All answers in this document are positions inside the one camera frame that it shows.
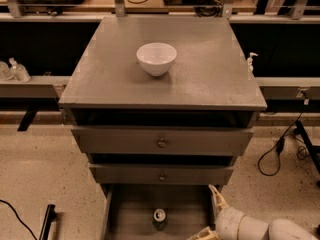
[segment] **drawer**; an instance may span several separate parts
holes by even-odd
[[[111,185],[103,239],[188,239],[214,228],[214,201],[208,186]],[[165,212],[163,224],[153,220]]]
[[[242,155],[251,128],[75,126],[83,153]]]
[[[175,185],[226,185],[233,167],[90,164],[97,183],[175,184]]]

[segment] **cabinet top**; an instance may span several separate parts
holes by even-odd
[[[144,44],[177,50],[168,73],[152,77],[136,58]],[[266,108],[229,22],[193,16],[104,18],[60,99],[63,107],[217,109]]]

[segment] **cabinet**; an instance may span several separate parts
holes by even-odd
[[[161,77],[135,57],[150,42],[178,53]],[[266,108],[227,20],[150,15],[103,19],[59,103],[105,189],[110,239],[184,239],[210,224],[207,185],[228,183]],[[171,218],[162,232],[157,206]]]

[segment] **speckled floor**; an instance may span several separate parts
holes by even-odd
[[[274,145],[294,117],[260,118],[222,194],[231,206],[252,217],[267,222],[288,218],[314,233],[320,224],[320,188],[316,186],[320,176],[310,157],[297,158],[300,143],[286,138],[276,176],[263,176],[257,168],[259,157]],[[50,203],[56,205],[58,217],[49,239],[100,239],[105,197],[87,168],[86,156],[73,140],[70,126],[59,124],[59,117],[38,115],[28,131],[17,132],[20,118],[10,112],[0,114],[0,199],[16,208],[37,237]],[[320,145],[320,126],[312,125],[318,119],[302,119],[315,145]],[[264,170],[276,168],[274,158],[274,154],[266,158]],[[2,203],[0,239],[33,239]]]

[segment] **bowl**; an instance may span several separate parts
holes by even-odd
[[[166,73],[176,57],[176,49],[165,43],[146,44],[137,51],[141,67],[152,76],[161,76]]]

